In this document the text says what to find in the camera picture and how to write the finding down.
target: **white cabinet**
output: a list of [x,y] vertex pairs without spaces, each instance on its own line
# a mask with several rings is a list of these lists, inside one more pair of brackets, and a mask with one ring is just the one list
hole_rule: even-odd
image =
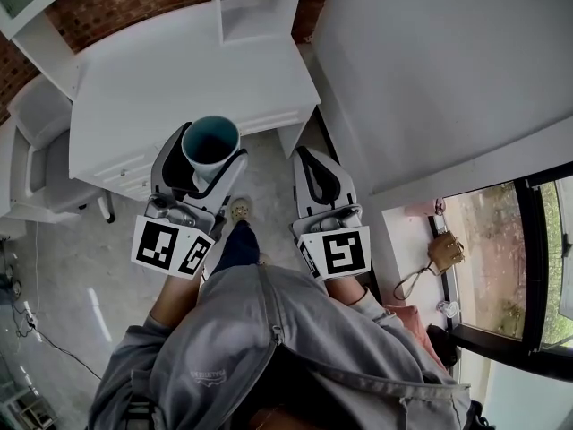
[[221,43],[288,35],[298,0],[213,0]]

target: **gray hoodie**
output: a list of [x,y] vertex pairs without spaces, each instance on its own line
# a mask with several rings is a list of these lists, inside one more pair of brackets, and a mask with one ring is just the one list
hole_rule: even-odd
[[127,330],[98,387],[89,429],[124,428],[134,396],[156,405],[157,429],[218,429],[278,345],[361,428],[464,427],[469,386],[449,377],[370,292],[345,306],[310,276],[251,265],[211,276],[173,331],[150,317]]

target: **window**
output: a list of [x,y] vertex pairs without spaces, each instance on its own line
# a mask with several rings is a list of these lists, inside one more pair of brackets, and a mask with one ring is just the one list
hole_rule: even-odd
[[515,186],[492,186],[446,203],[446,227],[466,248],[466,259],[454,269],[462,323],[521,339],[526,249]]
[[567,279],[566,285],[563,285],[564,270],[571,269],[569,264],[571,245],[566,230],[568,227],[569,229],[573,227],[573,177],[543,184],[540,189],[547,226],[549,264],[542,348],[552,349],[558,346],[573,348],[573,320],[571,320],[573,314],[570,309],[568,310]]
[[446,199],[466,259],[442,276],[462,348],[573,381],[573,163]]

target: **drawstring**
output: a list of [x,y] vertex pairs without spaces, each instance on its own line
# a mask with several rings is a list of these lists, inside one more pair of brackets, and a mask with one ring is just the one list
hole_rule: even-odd
[[398,400],[398,403],[400,403],[400,406],[402,407],[402,409],[404,410],[404,430],[407,430],[408,428],[408,399],[406,397],[402,397]]
[[[424,268],[422,268],[421,270],[419,270],[418,272],[413,272],[412,274],[410,274],[409,276],[407,276],[405,279],[402,279],[395,287],[394,287],[394,298],[396,298],[398,301],[405,301],[406,299],[408,299],[410,297],[410,295],[412,295],[412,290],[414,290],[414,286],[416,284],[416,282],[418,281],[418,279],[420,279],[420,276],[422,274],[424,274],[426,271],[431,272],[434,276],[439,276],[440,274],[436,274],[433,269],[432,269],[432,263],[433,260],[430,260],[430,262],[428,263],[428,265]],[[406,282],[408,282],[410,279],[412,279],[415,276],[414,282],[412,282],[412,285],[410,285],[410,288],[404,292],[404,297],[398,297],[396,295],[396,290],[399,289],[402,285],[404,285]]]

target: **cup rim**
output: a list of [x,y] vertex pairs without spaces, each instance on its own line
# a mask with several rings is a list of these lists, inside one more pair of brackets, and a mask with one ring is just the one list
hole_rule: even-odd
[[[184,140],[185,140],[185,136],[187,135],[187,132],[189,132],[189,130],[193,127],[193,125],[195,125],[196,123],[199,123],[202,119],[205,118],[221,118],[224,119],[225,121],[227,121],[228,123],[230,123],[233,128],[235,129],[236,132],[236,144],[235,147],[229,152],[228,155],[226,155],[221,161],[218,162],[210,162],[210,163],[204,163],[204,162],[198,162],[195,159],[190,158],[187,153],[185,152],[185,147],[184,147]],[[236,124],[231,121],[229,118],[226,118],[224,116],[220,116],[220,115],[208,115],[208,116],[203,116],[195,121],[193,121],[189,127],[187,127],[187,129],[185,129],[185,131],[183,132],[183,137],[181,138],[181,152],[183,153],[183,155],[185,156],[185,158],[189,161],[189,163],[193,163],[193,164],[197,164],[198,166],[202,166],[205,168],[211,167],[211,166],[216,166],[219,165],[221,163],[224,163],[225,161],[227,161],[231,156],[233,156],[238,150],[239,150],[239,146],[241,145],[241,133],[239,132],[239,128],[236,126]]]

